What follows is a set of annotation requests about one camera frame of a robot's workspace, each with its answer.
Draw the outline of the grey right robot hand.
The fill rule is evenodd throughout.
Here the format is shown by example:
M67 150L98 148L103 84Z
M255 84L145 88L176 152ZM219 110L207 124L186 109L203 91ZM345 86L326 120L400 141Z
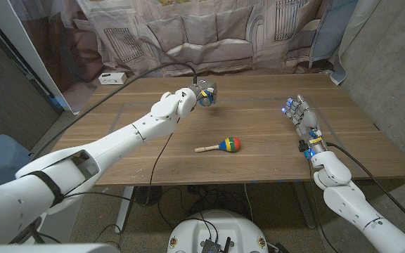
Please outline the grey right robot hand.
M316 114L300 94L296 99L289 98L281 111L295 125L298 136L307 145L305 150L315 154L327 150Z

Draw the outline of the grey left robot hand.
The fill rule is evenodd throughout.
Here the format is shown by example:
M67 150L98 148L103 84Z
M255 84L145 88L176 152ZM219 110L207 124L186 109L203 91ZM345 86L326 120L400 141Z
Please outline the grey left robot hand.
M217 84L210 80L200 79L193 85L196 100L202 106L211 106L217 101Z

